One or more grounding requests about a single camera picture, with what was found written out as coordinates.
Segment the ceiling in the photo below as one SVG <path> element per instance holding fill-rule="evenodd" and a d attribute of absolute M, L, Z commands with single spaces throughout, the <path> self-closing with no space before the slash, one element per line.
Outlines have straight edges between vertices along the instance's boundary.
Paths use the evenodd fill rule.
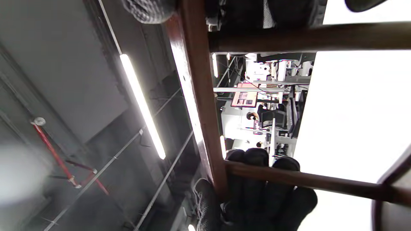
<path fill-rule="evenodd" d="M 110 196 L 93 184 L 76 199 L 78 189 L 66 180 L 48 178 L 30 198 L 0 204 L 2 230 L 44 230 L 69 205 L 53 230 L 132 229 L 128 221 L 138 223 L 190 134 L 163 27 L 138 23 L 121 1 L 102 2 L 121 51 L 132 60 L 151 113 L 175 95 L 155 117 L 167 157 L 157 156 L 148 131 L 143 130 L 99 177 Z M 0 144 L 37 147 L 50 155 L 30 124 L 34 117 L 43 117 L 43 129 L 63 160 L 101 170 L 144 126 L 128 92 L 98 1 L 0 3 Z M 60 167 L 51 162 L 50 175 L 62 176 Z M 192 211 L 185 191 L 195 173 L 200 176 L 198 166 L 191 140 L 143 229 L 181 229 L 185 215 Z M 78 181 L 89 174 L 68 167 Z"/>

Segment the white wall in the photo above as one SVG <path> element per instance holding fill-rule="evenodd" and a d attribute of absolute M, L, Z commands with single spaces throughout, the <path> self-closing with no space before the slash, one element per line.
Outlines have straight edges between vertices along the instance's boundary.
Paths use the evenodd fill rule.
<path fill-rule="evenodd" d="M 328 1 L 324 24 L 409 21 L 410 1 L 352 13 Z M 376 182 L 411 142 L 411 51 L 318 52 L 295 158 L 303 172 Z M 299 231 L 371 230 L 371 200 L 317 191 Z"/>

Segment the gloved hand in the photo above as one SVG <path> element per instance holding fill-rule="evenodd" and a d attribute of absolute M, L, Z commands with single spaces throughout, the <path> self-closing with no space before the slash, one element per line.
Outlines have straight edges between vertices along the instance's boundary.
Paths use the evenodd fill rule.
<path fill-rule="evenodd" d="M 255 166 L 268 166 L 264 149 L 231 150 L 230 161 Z M 299 171 L 299 163 L 282 157 L 273 168 Z M 221 204 L 212 185 L 200 179 L 193 191 L 196 197 L 199 222 L 197 231 L 296 231 L 302 220 L 317 205 L 314 190 L 293 185 L 246 179 L 228 175 L 231 199 Z"/>

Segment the red pipe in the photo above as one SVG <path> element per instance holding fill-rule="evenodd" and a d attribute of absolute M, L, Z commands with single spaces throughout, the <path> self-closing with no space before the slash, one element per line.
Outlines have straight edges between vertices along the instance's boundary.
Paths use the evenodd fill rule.
<path fill-rule="evenodd" d="M 89 182 L 91 179 L 93 179 L 93 177 L 97 173 L 97 171 L 95 169 L 92 169 L 92 168 L 90 168 L 86 165 L 82 165 L 82 164 L 76 163 L 76 162 L 71 161 L 71 160 L 66 160 L 66 162 L 70 163 L 74 166 L 77 166 L 77 167 L 80 167 L 80 168 L 83 168 L 83 169 L 87 169 L 87 170 L 90 171 L 90 174 L 87 176 L 87 178 L 81 182 L 82 186 L 87 184 L 87 182 Z M 101 181 L 99 179 L 96 179 L 96 183 L 99 185 L 100 189 L 104 192 L 104 194 L 106 194 L 107 196 L 110 195 L 109 191 L 106 189 L 106 187 L 104 187 L 104 185 L 101 183 Z"/>
<path fill-rule="evenodd" d="M 42 141 L 44 142 L 44 144 L 47 146 L 47 149 L 51 152 L 51 154 L 53 155 L 54 159 L 57 161 L 58 165 L 61 167 L 61 169 L 63 169 L 63 172 L 66 174 L 67 178 L 69 179 L 69 181 L 74 185 L 74 186 L 78 186 L 78 184 L 76 183 L 76 181 L 74 180 L 74 176 L 69 172 L 68 168 L 64 165 L 64 162 L 60 159 L 60 157 L 58 156 L 58 154 L 56 153 L 56 151 L 54 150 L 53 146 L 51 145 L 51 143 L 49 142 L 49 140 L 47 139 L 46 135 L 44 134 L 44 132 L 42 131 L 42 129 L 37 125 L 37 124 L 33 124 L 33 127 L 36 129 L 37 133 L 39 134 L 40 138 L 42 139 Z"/>

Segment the ceiling light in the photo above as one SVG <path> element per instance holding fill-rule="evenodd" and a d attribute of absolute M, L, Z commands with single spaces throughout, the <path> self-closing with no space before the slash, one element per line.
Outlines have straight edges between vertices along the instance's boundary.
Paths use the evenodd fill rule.
<path fill-rule="evenodd" d="M 120 55 L 121 62 L 123 63 L 124 70 L 126 71 L 128 82 L 130 83 L 131 89 L 133 91 L 134 97 L 136 98 L 137 104 L 139 105 L 141 114 L 148 128 L 148 131 L 153 140 L 155 149 L 161 159 L 166 158 L 166 153 L 164 151 L 163 144 L 161 143 L 160 137 L 158 135 L 157 129 L 154 125 L 153 118 L 151 117 L 150 110 L 148 109 L 147 102 L 145 101 L 143 91 L 137 79 L 136 73 L 134 72 L 133 65 L 131 64 L 130 58 L 126 54 Z"/>
<path fill-rule="evenodd" d="M 188 231 L 196 231 L 192 224 L 188 225 Z"/>
<path fill-rule="evenodd" d="M 220 136 L 221 152 L 223 153 L 223 159 L 227 156 L 226 142 L 224 141 L 224 136 Z"/>
<path fill-rule="evenodd" d="M 214 70 L 214 76 L 218 78 L 217 55 L 215 53 L 212 54 L 212 68 Z"/>

